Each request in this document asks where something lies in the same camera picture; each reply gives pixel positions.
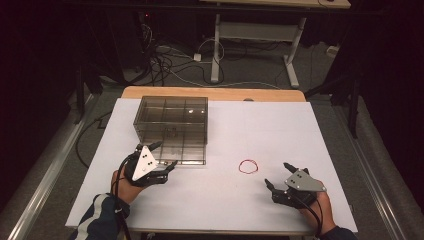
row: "transparent plastic box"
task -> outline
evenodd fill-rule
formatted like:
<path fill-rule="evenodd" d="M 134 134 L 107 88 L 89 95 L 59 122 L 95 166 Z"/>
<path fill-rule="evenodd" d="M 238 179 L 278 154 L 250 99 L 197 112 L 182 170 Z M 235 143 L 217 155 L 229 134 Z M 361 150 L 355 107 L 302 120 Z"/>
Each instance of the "transparent plastic box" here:
<path fill-rule="evenodd" d="M 208 98 L 144 96 L 134 127 L 143 145 L 162 141 L 152 151 L 159 164 L 205 165 Z"/>

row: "white cable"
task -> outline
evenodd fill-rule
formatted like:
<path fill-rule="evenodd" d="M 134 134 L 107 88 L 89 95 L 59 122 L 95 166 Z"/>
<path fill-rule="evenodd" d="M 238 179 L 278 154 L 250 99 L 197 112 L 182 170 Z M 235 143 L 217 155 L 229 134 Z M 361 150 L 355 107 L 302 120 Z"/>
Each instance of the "white cable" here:
<path fill-rule="evenodd" d="M 153 39 L 153 31 L 148 25 L 146 25 L 144 23 L 141 24 L 141 26 L 146 27 L 149 30 L 149 33 L 150 33 L 149 44 L 147 44 L 147 47 L 146 47 L 146 49 L 148 49 L 150 47 L 150 43 L 152 42 L 152 39 Z"/>
<path fill-rule="evenodd" d="M 192 58 L 189 55 L 185 54 L 183 51 L 178 50 L 178 49 L 173 48 L 173 47 L 170 47 L 170 46 L 161 45 L 161 46 L 158 46 L 158 48 L 168 48 L 168 49 L 171 49 L 171 50 L 174 50 L 174 51 L 177 51 L 177 52 L 182 53 L 182 55 L 180 55 L 180 54 L 169 54 L 168 53 L 172 57 L 185 57 L 185 58 L 189 58 L 190 60 L 195 61 L 197 63 L 208 63 L 208 64 L 212 63 L 212 61 L 211 62 L 198 62 L 198 61 L 194 60 L 194 58 Z"/>
<path fill-rule="evenodd" d="M 197 49 L 197 53 L 199 53 L 200 54 L 200 48 L 202 48 L 202 46 L 205 44 L 205 43 L 207 43 L 207 42 L 217 42 L 218 44 L 219 44 L 219 46 L 221 46 L 221 48 L 222 48 L 222 56 L 218 59 L 218 60 L 222 60 L 223 58 L 224 58 L 224 52 L 225 52 L 225 50 L 224 50 L 224 46 L 219 42 L 219 41 L 216 41 L 215 39 L 212 39 L 212 38 L 210 38 L 210 39 L 207 39 L 207 40 L 205 40 L 202 44 L 200 44 L 200 46 L 199 46 L 199 48 Z"/>
<path fill-rule="evenodd" d="M 202 85 L 202 84 L 199 84 L 199 83 L 195 83 L 195 82 L 191 82 L 191 81 L 185 80 L 182 77 L 178 76 L 176 73 L 174 73 L 172 70 L 170 70 L 170 69 L 168 69 L 166 67 L 165 67 L 165 69 L 168 70 L 170 73 L 172 73 L 174 76 L 176 76 L 179 80 L 181 80 L 181 81 L 183 81 L 185 83 L 189 83 L 189 84 L 192 84 L 192 85 L 195 85 L 195 86 L 199 86 L 199 87 L 204 87 L 204 88 L 229 87 L 229 86 L 236 86 L 236 85 L 243 85 L 243 84 L 261 84 L 261 85 L 265 85 L 265 86 L 268 86 L 268 87 L 272 87 L 272 88 L 276 88 L 276 89 L 282 90 L 279 87 L 276 87 L 276 86 L 274 86 L 272 84 L 268 84 L 268 83 L 264 83 L 264 82 L 238 82 L 238 83 L 229 83 L 229 84 L 214 85 L 214 86 L 205 86 L 205 85 Z"/>

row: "white metal stand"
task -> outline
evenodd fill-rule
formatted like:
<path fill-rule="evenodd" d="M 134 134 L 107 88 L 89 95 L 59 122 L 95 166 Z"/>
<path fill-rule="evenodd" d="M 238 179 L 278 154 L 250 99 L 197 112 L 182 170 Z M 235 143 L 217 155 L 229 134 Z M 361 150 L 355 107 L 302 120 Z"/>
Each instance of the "white metal stand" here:
<path fill-rule="evenodd" d="M 241 38 L 270 41 L 288 41 L 292 42 L 290 54 L 284 55 L 284 65 L 292 88 L 299 88 L 299 82 L 293 67 L 293 59 L 302 36 L 306 18 L 301 18 L 298 25 L 268 25 L 251 24 L 236 22 L 221 22 L 221 16 L 216 15 L 215 20 L 215 44 L 214 55 L 212 59 L 211 82 L 219 81 L 219 39 L 222 38 Z"/>

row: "sleeve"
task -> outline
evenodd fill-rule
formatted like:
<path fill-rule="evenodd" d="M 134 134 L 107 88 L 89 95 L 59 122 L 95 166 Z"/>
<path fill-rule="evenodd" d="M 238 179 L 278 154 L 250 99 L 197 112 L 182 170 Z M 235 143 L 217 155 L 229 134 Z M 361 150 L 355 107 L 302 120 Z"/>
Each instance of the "sleeve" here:
<path fill-rule="evenodd" d="M 130 206 L 119 199 L 124 216 L 128 217 Z M 115 197 L 105 193 L 94 197 L 93 204 L 81 219 L 78 228 L 69 239 L 116 239 L 120 230 L 115 214 Z"/>
<path fill-rule="evenodd" d="M 322 235 L 319 239 L 321 240 L 357 240 L 355 234 L 352 231 L 346 228 L 341 228 L 336 226 L 331 229 L 324 235 Z"/>

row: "human hand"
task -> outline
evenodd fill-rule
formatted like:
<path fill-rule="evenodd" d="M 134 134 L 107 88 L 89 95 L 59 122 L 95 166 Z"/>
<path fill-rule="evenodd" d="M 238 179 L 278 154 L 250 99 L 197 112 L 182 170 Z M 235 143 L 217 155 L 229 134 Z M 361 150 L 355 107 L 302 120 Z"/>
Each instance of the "human hand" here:
<path fill-rule="evenodd" d="M 125 166 L 122 168 L 121 176 L 118 178 L 118 171 L 113 172 L 111 186 L 112 186 L 112 194 L 115 195 L 115 184 L 119 181 L 118 185 L 118 197 L 126 202 L 127 204 L 131 204 L 138 196 L 138 194 L 146 189 L 147 187 L 136 187 L 133 186 L 125 177 Z"/>
<path fill-rule="evenodd" d="M 331 209 L 330 197 L 326 192 L 317 192 L 317 201 L 310 205 L 311 209 L 317 214 L 318 218 L 322 221 L 321 235 L 324 235 L 331 229 L 336 227 L 333 220 L 333 212 Z M 305 216 L 309 225 L 314 229 L 318 228 L 318 222 L 314 215 L 308 209 L 299 209 L 300 213 Z"/>

